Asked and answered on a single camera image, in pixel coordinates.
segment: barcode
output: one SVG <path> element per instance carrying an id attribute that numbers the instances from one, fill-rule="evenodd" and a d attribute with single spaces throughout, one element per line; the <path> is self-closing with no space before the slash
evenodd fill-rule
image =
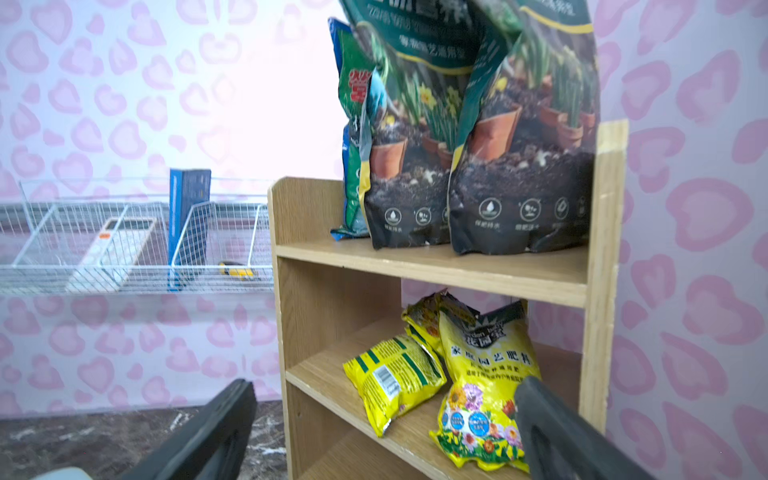
<path id="1" fill-rule="evenodd" d="M 373 378 L 375 378 L 379 385 L 382 387 L 384 394 L 389 400 L 392 400 L 396 395 L 400 393 L 400 384 L 397 382 L 397 379 L 392 374 L 392 372 L 389 371 L 386 365 L 380 366 L 378 369 L 374 370 Z"/>

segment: green fertilizer bag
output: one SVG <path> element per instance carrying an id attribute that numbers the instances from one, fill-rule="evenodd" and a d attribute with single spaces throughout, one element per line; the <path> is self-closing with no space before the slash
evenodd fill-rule
<path id="1" fill-rule="evenodd" d="M 589 231 L 600 88 L 585 0 L 472 0 L 482 32 L 449 187 L 458 253 L 572 247 Z"/>
<path id="2" fill-rule="evenodd" d="M 373 247 L 448 243 L 449 170 L 479 37 L 465 0 L 341 0 L 374 60 L 361 149 Z"/>
<path id="3" fill-rule="evenodd" d="M 368 83 L 375 65 L 357 44 L 349 25 L 335 18 L 328 20 L 339 70 L 339 101 L 349 123 L 344 127 L 342 162 L 344 166 L 344 224 L 331 230 L 337 240 L 368 236 L 366 218 L 360 208 L 360 125 L 368 94 Z"/>

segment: yellow fertilizer bag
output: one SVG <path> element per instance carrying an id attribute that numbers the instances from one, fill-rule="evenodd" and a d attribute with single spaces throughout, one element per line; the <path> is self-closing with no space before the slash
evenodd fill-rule
<path id="1" fill-rule="evenodd" d="M 402 311 L 402 319 L 408 323 L 406 333 L 422 345 L 429 346 L 442 358 L 445 358 L 439 330 L 440 304 L 443 298 L 449 298 L 452 303 L 458 303 L 458 300 L 448 293 L 447 289 L 443 289 L 432 295 L 425 296 L 413 305 L 408 305 Z M 470 309 L 474 314 L 479 313 L 469 306 L 466 308 Z"/>
<path id="2" fill-rule="evenodd" d="M 434 352 L 406 335 L 361 353 L 344 364 L 344 372 L 379 437 L 393 419 L 431 399 L 445 385 L 445 373 Z"/>
<path id="3" fill-rule="evenodd" d="M 515 421 L 515 390 L 541 378 L 520 302 L 475 315 L 460 302 L 442 303 L 440 336 L 453 386 L 438 412 L 438 447 L 461 468 L 509 464 L 528 472 Z"/>

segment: wooden shelf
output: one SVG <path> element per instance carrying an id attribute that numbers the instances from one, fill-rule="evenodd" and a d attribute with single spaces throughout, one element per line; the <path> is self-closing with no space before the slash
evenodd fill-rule
<path id="1" fill-rule="evenodd" d="M 584 308 L 584 355 L 535 345 L 544 383 L 604 431 L 628 123 L 598 129 L 590 243 L 553 253 L 456 255 L 449 245 L 375 251 L 334 242 L 344 187 L 283 178 L 269 192 L 288 476 L 528 480 L 514 468 L 456 468 L 429 438 L 446 386 L 376 438 L 343 363 L 402 333 L 401 277 Z"/>
<path id="2" fill-rule="evenodd" d="M 448 392 L 447 385 L 428 402 L 394 420 L 383 438 L 376 437 L 366 418 L 362 400 L 342 365 L 378 342 L 402 333 L 404 326 L 400 318 L 381 319 L 288 369 L 286 380 L 433 480 L 529 478 L 513 468 L 489 473 L 472 463 L 459 469 L 445 457 L 428 432 L 437 429 L 438 411 Z M 545 384 L 571 408 L 578 410 L 581 355 L 545 345 L 537 344 L 535 348 Z"/>
<path id="3" fill-rule="evenodd" d="M 419 471 L 389 452 L 376 448 L 361 432 L 350 432 L 301 475 L 301 480 L 420 480 Z"/>
<path id="4" fill-rule="evenodd" d="M 367 238 L 336 242 L 325 236 L 277 245 L 276 255 L 560 305 L 584 307 L 587 299 L 586 247 L 552 253 L 459 256 L 450 245 L 374 250 Z"/>

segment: blue book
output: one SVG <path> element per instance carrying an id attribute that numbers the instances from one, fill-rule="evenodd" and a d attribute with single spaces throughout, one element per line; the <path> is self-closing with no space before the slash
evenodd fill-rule
<path id="1" fill-rule="evenodd" d="M 210 200 L 210 170 L 170 170 L 170 202 L 168 218 L 168 265 L 174 259 L 176 249 L 178 266 L 203 265 L 208 236 L 208 217 L 212 207 L 201 207 L 190 211 L 192 206 Z M 184 224 L 187 232 L 181 238 Z M 200 271 L 184 269 L 170 271 L 168 289 L 182 290 L 194 280 Z"/>

